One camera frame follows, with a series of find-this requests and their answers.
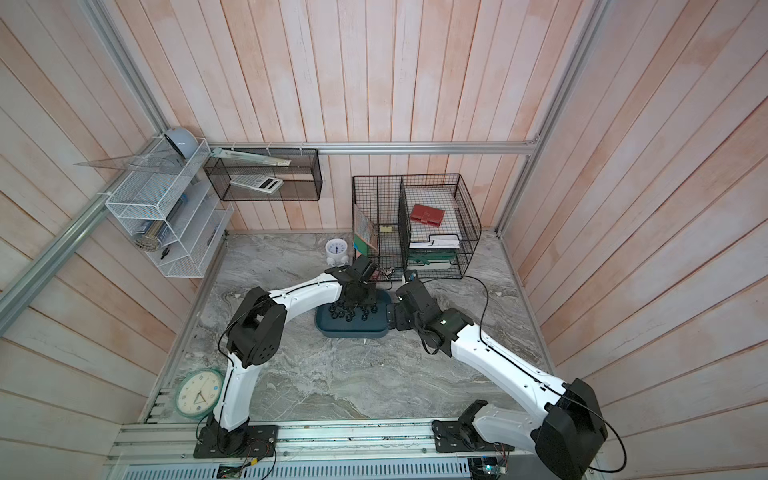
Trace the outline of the dark teal storage box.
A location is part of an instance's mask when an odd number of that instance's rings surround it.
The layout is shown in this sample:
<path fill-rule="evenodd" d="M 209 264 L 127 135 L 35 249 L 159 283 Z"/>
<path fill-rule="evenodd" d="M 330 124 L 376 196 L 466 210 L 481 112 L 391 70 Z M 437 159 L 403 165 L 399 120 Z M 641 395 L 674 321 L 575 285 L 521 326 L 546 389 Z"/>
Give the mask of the dark teal storage box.
<path fill-rule="evenodd" d="M 383 338 L 390 330 L 387 306 L 391 304 L 390 294 L 387 291 L 378 290 L 377 311 L 369 312 L 367 317 L 363 318 L 362 310 L 356 308 L 351 321 L 347 321 L 344 315 L 334 317 L 330 311 L 330 305 L 323 305 L 316 309 L 315 326 L 320 333 L 328 338 Z"/>

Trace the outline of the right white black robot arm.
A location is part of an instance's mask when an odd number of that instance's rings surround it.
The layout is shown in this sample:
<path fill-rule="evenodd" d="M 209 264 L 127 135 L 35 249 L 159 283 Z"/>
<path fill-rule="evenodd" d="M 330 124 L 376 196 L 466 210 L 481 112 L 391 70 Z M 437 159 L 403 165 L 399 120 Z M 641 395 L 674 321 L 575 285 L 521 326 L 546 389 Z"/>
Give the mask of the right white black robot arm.
<path fill-rule="evenodd" d="M 433 421 L 439 452 L 508 447 L 535 454 L 560 479 L 580 479 L 592 470 L 614 429 L 588 383 L 566 382 L 522 360 L 485 333 L 480 321 L 441 309 L 420 280 L 405 283 L 396 296 L 388 315 L 398 330 L 415 331 L 428 353 L 474 368 L 520 407 L 514 411 L 477 400 L 455 421 Z"/>

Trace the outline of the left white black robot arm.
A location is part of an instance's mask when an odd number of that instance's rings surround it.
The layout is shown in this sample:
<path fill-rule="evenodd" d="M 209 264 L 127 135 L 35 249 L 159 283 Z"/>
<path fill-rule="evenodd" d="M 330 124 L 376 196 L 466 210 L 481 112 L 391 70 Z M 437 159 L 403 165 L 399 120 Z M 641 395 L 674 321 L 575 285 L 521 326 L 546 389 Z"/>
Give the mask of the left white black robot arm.
<path fill-rule="evenodd" d="M 347 320 L 376 312 L 376 270 L 360 256 L 306 282 L 271 291 L 256 287 L 246 294 L 222 334 L 227 370 L 218 402 L 196 434 L 195 459 L 260 460 L 275 454 L 278 428 L 251 426 L 249 411 L 259 374 L 277 353 L 286 324 L 323 305 Z"/>

